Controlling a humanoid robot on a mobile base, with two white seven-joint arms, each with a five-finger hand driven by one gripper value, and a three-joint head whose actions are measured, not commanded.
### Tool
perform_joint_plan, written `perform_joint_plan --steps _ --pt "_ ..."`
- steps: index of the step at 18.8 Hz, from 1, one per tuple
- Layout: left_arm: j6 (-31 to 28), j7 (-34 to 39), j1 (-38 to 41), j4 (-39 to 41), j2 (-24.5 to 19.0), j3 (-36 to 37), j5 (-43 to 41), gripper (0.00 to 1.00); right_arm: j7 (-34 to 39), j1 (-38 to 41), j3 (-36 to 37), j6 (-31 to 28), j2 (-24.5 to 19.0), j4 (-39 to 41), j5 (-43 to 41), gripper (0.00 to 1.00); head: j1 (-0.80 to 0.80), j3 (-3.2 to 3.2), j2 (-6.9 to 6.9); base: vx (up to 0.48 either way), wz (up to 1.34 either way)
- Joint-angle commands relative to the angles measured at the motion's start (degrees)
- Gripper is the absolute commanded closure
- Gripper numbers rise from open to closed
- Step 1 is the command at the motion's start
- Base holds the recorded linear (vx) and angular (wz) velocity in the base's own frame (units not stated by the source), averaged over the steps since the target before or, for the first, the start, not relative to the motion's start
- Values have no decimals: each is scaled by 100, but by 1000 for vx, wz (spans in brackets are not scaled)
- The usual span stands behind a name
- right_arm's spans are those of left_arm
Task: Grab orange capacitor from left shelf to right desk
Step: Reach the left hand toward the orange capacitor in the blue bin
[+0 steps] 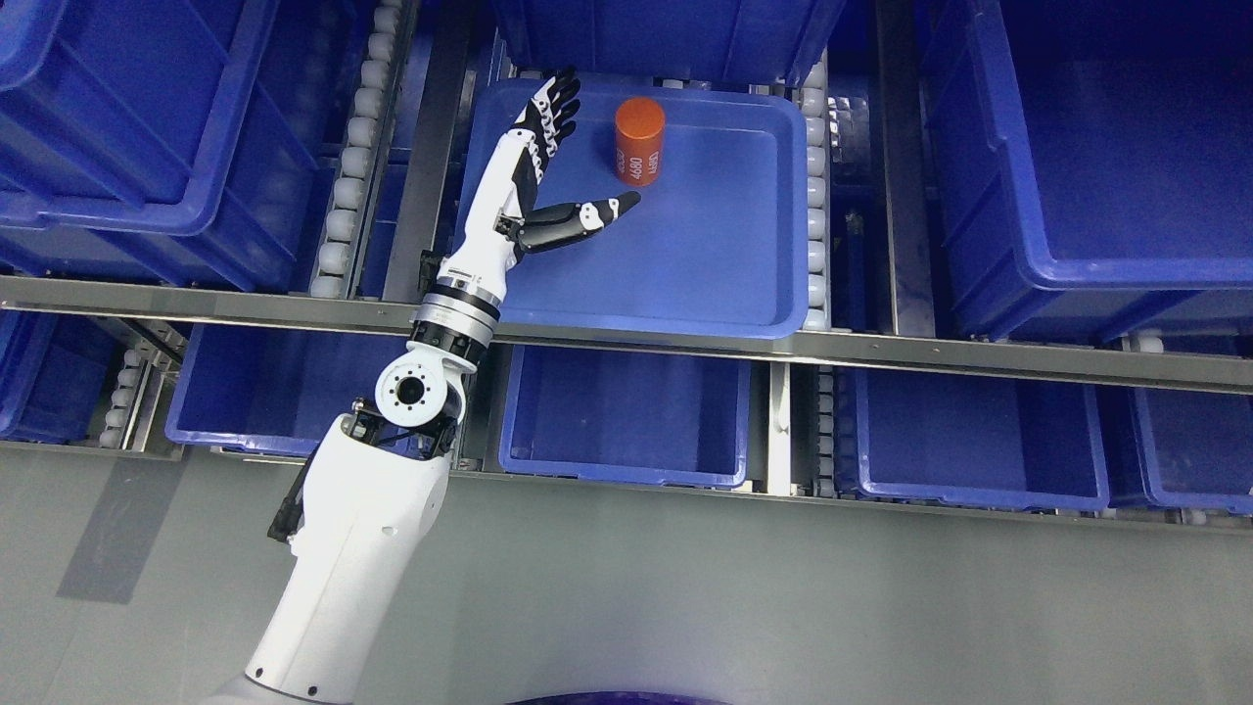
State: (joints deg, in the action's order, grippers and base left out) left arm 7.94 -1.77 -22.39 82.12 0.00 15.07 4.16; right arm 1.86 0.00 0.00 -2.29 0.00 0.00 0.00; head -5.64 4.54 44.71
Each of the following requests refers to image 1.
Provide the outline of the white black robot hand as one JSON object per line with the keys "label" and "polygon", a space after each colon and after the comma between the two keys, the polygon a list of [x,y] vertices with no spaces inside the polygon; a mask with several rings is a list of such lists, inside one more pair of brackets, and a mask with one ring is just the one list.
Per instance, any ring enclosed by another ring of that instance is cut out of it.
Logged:
{"label": "white black robot hand", "polygon": [[548,76],[492,148],[464,222],[464,240],[439,279],[502,298],[507,272],[525,255],[581,244],[643,200],[639,192],[581,204],[538,207],[538,188],[580,109],[576,69]]}

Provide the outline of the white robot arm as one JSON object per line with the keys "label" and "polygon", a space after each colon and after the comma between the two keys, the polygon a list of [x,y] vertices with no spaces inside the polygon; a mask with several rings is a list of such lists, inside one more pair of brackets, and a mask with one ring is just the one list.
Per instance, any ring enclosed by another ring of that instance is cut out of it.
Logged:
{"label": "white robot arm", "polygon": [[516,255],[456,253],[439,270],[417,324],[467,336],[471,348],[410,341],[378,374],[365,414],[429,436],[429,458],[368,443],[356,414],[327,430],[302,485],[303,518],[289,541],[294,572],[246,671],[211,704],[350,704],[413,550],[434,527],[465,414],[465,381],[497,324]]}

